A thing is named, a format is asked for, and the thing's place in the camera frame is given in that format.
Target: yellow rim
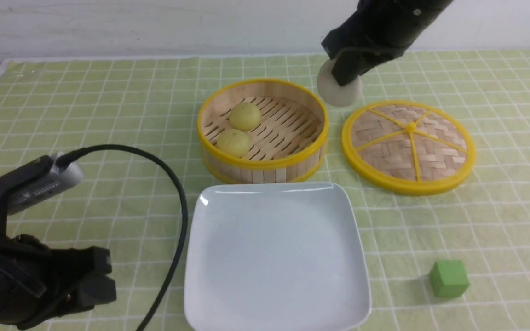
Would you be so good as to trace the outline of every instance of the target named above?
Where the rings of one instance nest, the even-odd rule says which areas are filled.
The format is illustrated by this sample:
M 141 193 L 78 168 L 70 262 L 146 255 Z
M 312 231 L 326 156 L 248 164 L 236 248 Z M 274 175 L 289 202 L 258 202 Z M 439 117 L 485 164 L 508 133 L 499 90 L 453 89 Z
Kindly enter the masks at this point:
M 214 145 L 210 144 L 210 141 L 206 139 L 206 136 L 202 134 L 202 116 L 204 114 L 204 111 L 206 110 L 206 107 L 212 102 L 212 100 L 217 97 L 219 94 L 225 92 L 226 90 L 229 90 L 231 88 L 235 88 L 237 86 L 241 86 L 244 84 L 250 84 L 254 82 L 275 82 L 278 84 L 286 84 L 289 86 L 293 86 L 295 88 L 298 88 L 299 90 L 309 94 L 311 97 L 313 97 L 316 102 L 322 107 L 322 112 L 324 113 L 324 124 L 322 127 L 322 132 L 320 132 L 320 135 L 316 140 L 309 145 L 308 147 L 304 148 L 303 150 L 299 151 L 298 153 L 295 153 L 293 155 L 290 155 L 288 157 L 284 157 L 282 159 L 277 160 L 268 160 L 268 161 L 251 161 L 251 160 L 243 160 L 238 159 L 236 157 L 231 157 L 230 155 L 227 155 L 226 153 L 221 152 L 218 148 L 215 148 Z M 322 145 L 324 144 L 324 141 L 326 141 L 326 136 L 328 136 L 328 112 L 326 111 L 326 107 L 324 106 L 324 103 L 318 98 L 315 94 L 307 90 L 306 88 L 303 88 L 302 86 L 299 86 L 298 84 L 294 84 L 292 82 L 288 81 L 282 81 L 282 80 L 276 80 L 276 79 L 256 79 L 256 80 L 248 80 L 248 81 L 241 81 L 234 84 L 231 84 L 225 88 L 222 88 L 218 92 L 214 93 L 200 108 L 200 113 L 197 117 L 197 132 L 198 136 L 200 136 L 200 142 L 204 146 L 204 148 L 215 158 L 225 161 L 226 163 L 230 164 L 231 166 L 235 166 L 238 168 L 243 169 L 252 169 L 252 170 L 274 170 L 278 168 L 285 168 L 288 166 L 292 166 L 296 163 L 302 162 L 308 157 L 312 155 L 312 153 L 316 152 Z
M 303 182 L 305 180 L 307 180 L 308 178 L 310 178 L 315 172 L 318 171 L 318 168 L 320 168 L 320 166 L 322 165 L 322 162 L 324 161 L 324 158 L 320 159 L 320 161 L 318 161 L 318 163 L 314 166 L 314 168 L 310 169 L 306 174 L 298 177 L 298 178 L 295 178 L 294 180 L 290 180 L 289 183 L 294 183 L 294 182 Z M 243 184 L 241 182 L 236 182 L 234 180 L 230 180 L 229 178 L 226 178 L 225 176 L 222 176 L 218 171 L 216 171 L 214 168 L 210 167 L 210 164 L 208 164 L 208 162 L 206 162 L 206 159 L 204 158 L 204 164 L 206 165 L 206 168 L 208 169 L 209 172 L 212 173 L 212 175 L 214 175 L 214 177 L 216 177 L 219 181 L 225 183 L 225 184 Z
M 455 172 L 454 175 L 442 180 L 437 180 L 433 182 L 411 182 L 409 180 L 393 178 L 392 176 L 386 175 L 383 172 L 377 170 L 376 168 L 373 168 L 359 157 L 359 155 L 357 154 L 357 149 L 355 149 L 351 142 L 351 131 L 353 129 L 353 124 L 355 123 L 355 120 L 360 117 L 362 113 L 369 111 L 370 109 L 381 107 L 384 105 L 391 105 L 394 103 L 425 108 L 430 113 L 436 113 L 437 115 L 444 117 L 444 119 L 447 119 L 449 122 L 451 122 L 451 124 L 455 126 L 455 128 L 463 136 L 463 139 L 465 140 L 465 143 L 467 145 L 465 163 L 463 163 L 459 171 Z M 394 191 L 400 194 L 430 195 L 452 190 L 453 188 L 459 186 L 459 184 L 461 184 L 465 180 L 465 178 L 469 176 L 476 162 L 476 147 L 473 144 L 473 140 L 469 135 L 469 132 L 467 132 L 467 130 L 465 130 L 465 128 L 461 126 L 458 121 L 456 121 L 454 118 L 447 115 L 446 113 L 443 113 L 439 109 L 435 109 L 431 106 L 424 105 L 422 103 L 414 103 L 412 101 L 382 101 L 380 103 L 372 103 L 370 105 L 366 105 L 362 109 L 356 111 L 355 113 L 352 113 L 351 116 L 345 122 L 345 126 L 343 127 L 341 142 L 343 145 L 343 152 L 345 153 L 345 157 L 347 157 L 347 161 L 349 161 L 351 166 L 355 168 L 355 170 L 361 176 L 363 176 L 370 182 L 376 184 L 377 186 L 384 188 L 385 190 Z M 416 160 L 416 158 L 415 170 L 418 175 L 418 161 Z

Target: black cable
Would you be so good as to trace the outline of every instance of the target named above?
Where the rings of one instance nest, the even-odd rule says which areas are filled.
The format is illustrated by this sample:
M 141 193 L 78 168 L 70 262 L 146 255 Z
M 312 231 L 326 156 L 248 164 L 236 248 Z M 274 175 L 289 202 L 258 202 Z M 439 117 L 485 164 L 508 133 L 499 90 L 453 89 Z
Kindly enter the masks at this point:
M 143 318 L 143 321 L 140 323 L 140 325 L 137 327 L 136 331 L 143 331 L 145 327 L 149 324 L 150 320 L 153 318 L 154 314 L 156 313 L 156 310 L 158 309 L 158 306 L 161 304 L 162 298 L 165 296 L 165 293 L 167 292 L 167 289 L 169 288 L 169 284 L 171 283 L 171 280 L 173 279 L 173 276 L 175 275 L 175 269 L 177 268 L 177 264 L 179 264 L 179 259 L 181 259 L 181 254 L 183 253 L 183 246 L 185 245 L 185 237 L 187 236 L 187 218 L 188 218 L 188 211 L 187 211 L 187 199 L 185 198 L 185 191 L 183 190 L 183 186 L 181 185 L 181 182 L 179 182 L 179 179 L 177 178 L 177 175 L 175 175 L 175 172 L 171 170 L 171 168 L 166 165 L 160 158 L 156 157 L 155 155 L 152 155 L 148 152 L 145 152 L 141 149 L 130 147 L 130 146 L 124 146 L 124 145 L 96 145 L 91 147 L 84 147 L 81 149 L 76 149 L 74 151 L 71 151 L 69 153 L 66 153 L 65 155 L 62 155 L 59 157 L 56 161 L 56 165 L 60 168 L 66 168 L 69 166 L 69 164 L 75 162 L 76 160 L 80 159 L 81 157 L 84 157 L 85 155 L 97 152 L 97 151 L 124 151 L 132 154 L 139 155 L 141 157 L 145 157 L 146 159 L 149 159 L 156 163 L 160 168 L 165 170 L 165 172 L 169 175 L 169 178 L 171 178 L 171 181 L 175 185 L 175 188 L 177 189 L 177 193 L 179 193 L 179 199 L 181 200 L 181 234 L 179 235 L 179 242 L 177 243 L 177 249 L 175 250 L 175 255 L 173 256 L 173 262 L 171 262 L 171 266 L 169 267 L 169 271 L 167 272 L 167 276 L 165 278 L 165 281 L 162 284 L 161 289 L 158 292 L 158 295 L 156 295 L 156 299 L 153 302 L 153 305 L 149 309 L 149 312 L 147 312 L 146 316 Z

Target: green block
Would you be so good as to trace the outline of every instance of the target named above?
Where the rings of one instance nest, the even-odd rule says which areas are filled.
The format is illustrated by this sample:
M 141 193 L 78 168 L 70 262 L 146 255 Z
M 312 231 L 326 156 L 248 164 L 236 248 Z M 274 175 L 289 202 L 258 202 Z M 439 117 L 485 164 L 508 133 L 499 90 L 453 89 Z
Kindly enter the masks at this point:
M 460 297 L 469 287 L 469 279 L 460 260 L 436 261 L 429 279 L 436 297 Z

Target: square plate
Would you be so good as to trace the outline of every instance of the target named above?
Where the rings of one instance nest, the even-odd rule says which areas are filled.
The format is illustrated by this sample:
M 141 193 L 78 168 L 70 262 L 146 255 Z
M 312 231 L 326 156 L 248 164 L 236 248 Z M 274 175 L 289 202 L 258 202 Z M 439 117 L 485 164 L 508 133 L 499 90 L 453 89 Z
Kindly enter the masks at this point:
M 184 308 L 196 331 L 342 331 L 363 323 L 368 272 L 345 190 L 287 183 L 203 191 Z

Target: grid pattern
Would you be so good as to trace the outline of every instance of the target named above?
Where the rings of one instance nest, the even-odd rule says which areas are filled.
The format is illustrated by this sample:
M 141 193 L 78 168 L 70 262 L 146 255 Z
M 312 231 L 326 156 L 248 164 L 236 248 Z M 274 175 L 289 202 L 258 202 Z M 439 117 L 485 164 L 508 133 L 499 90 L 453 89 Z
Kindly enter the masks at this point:
M 83 145 L 135 145 L 164 159 L 190 208 L 218 182 L 205 169 L 194 125 L 227 84 L 276 77 L 313 90 L 323 55 L 9 63 L 0 76 L 0 175 L 43 154 Z M 326 163 L 313 181 L 345 187 L 368 264 L 373 309 L 361 331 L 530 329 L 530 50 L 411 52 L 362 77 L 363 100 L 329 108 Z M 472 134 L 478 161 L 465 183 L 431 197 L 393 195 L 362 180 L 340 148 L 347 116 L 365 103 L 413 100 L 442 109 Z M 9 234 L 53 247 L 109 247 L 118 300 L 38 330 L 133 330 L 153 301 L 179 234 L 168 178 L 120 152 L 80 161 L 78 187 L 9 222 Z M 427 281 L 440 258 L 464 261 L 459 299 Z M 191 330 L 183 316 L 185 260 L 149 330 Z

